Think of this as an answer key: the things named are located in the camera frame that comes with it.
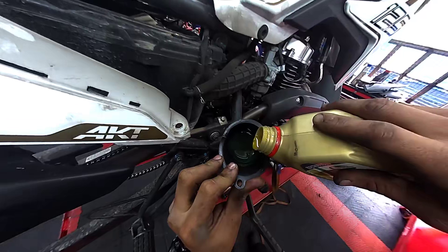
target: oil bottle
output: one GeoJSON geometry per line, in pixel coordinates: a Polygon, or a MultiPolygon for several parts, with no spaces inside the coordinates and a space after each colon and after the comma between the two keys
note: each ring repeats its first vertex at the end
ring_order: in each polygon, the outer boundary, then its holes
{"type": "MultiPolygon", "coordinates": [[[[327,179],[333,178],[329,171],[334,169],[380,167],[373,151],[317,131],[313,117],[319,113],[322,112],[293,117],[281,126],[260,127],[252,147],[281,164],[327,179]]],[[[359,118],[340,110],[325,113],[359,118]]]]}

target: hand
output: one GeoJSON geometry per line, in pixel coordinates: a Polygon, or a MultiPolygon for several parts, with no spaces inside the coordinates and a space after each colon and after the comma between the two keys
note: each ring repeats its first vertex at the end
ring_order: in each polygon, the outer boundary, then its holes
{"type": "Polygon", "coordinates": [[[378,170],[339,170],[334,181],[383,194],[428,225],[448,232],[448,110],[417,108],[387,99],[340,100],[338,109],[364,118],[330,113],[313,118],[314,126],[334,137],[360,144],[397,160],[400,176],[378,170]]]}
{"type": "Polygon", "coordinates": [[[230,163],[215,176],[222,164],[223,158],[217,155],[179,174],[168,225],[191,252],[230,252],[237,239],[247,195],[264,185],[261,178],[254,178],[238,190],[233,187],[237,165],[230,163]],[[232,188],[227,202],[216,205],[229,187],[232,188]]]}

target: side cover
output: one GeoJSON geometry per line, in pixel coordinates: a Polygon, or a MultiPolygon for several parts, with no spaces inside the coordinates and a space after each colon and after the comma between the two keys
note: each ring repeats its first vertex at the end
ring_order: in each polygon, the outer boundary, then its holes
{"type": "Polygon", "coordinates": [[[168,97],[0,17],[0,145],[175,143],[190,136],[168,97]]]}

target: screw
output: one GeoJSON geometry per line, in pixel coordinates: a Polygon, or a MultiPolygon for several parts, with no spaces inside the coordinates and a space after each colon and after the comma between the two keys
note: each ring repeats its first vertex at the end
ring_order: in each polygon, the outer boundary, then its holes
{"type": "Polygon", "coordinates": [[[213,132],[211,135],[210,135],[210,140],[212,140],[212,141],[216,141],[216,140],[218,140],[218,137],[220,136],[220,133],[219,132],[213,132]]]}

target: black plastic panel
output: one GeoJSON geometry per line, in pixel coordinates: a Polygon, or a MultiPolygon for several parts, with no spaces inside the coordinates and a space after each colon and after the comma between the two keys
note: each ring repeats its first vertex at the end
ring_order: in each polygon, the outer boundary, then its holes
{"type": "Polygon", "coordinates": [[[345,14],[346,0],[315,0],[287,16],[284,21],[301,31],[321,25],[330,32],[340,46],[332,77],[338,82],[361,57],[368,38],[345,14]]]}

